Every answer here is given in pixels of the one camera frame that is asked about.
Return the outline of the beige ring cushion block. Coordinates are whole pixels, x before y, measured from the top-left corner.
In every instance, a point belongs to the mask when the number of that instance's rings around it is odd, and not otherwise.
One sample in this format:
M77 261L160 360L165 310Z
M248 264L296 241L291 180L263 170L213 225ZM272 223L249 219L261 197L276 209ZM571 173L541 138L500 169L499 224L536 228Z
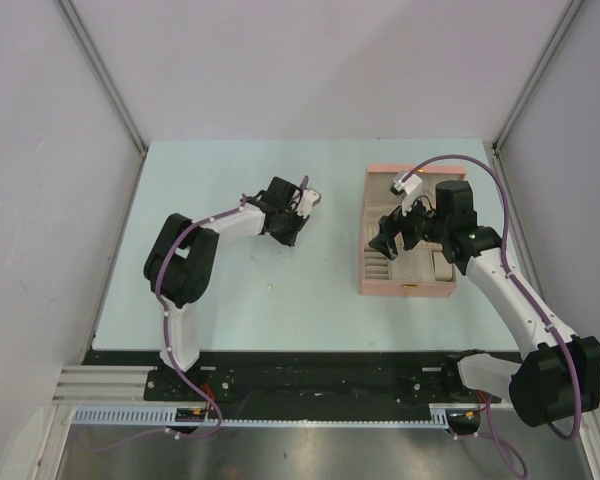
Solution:
M436 282L452 282L454 280L454 266L447 262L440 251L432 253L434 266L434 279Z

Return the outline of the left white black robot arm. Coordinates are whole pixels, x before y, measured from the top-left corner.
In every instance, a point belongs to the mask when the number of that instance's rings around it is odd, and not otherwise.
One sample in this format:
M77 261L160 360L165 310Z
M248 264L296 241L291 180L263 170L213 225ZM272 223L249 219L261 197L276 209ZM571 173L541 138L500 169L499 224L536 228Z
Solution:
M221 244L268 235L293 247L321 194L309 179L295 185L275 177L265 190L242 196L238 205L198 221L174 213L167 217L143 268L151 292L163 308L161 360L172 368L166 387L177 398L194 397L200 374L191 369L200 357L197 321L189 311L206 292Z

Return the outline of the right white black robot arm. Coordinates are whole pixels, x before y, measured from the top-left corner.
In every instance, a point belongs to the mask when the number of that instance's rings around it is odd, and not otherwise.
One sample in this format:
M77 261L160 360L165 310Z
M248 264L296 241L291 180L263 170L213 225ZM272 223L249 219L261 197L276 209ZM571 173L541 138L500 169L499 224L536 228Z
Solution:
M445 261L469 279L507 326L522 361L471 350L451 357L441 376L443 393L464 401L476 390L512 403L528 426L551 424L594 411L600 404L600 342L564 324L518 275L501 236L478 223L473 191L464 180L435 187L435 205L424 206L420 177L399 175L391 191L402 203L380 218L372 249L390 260L396 241L411 250L422 241L441 246Z

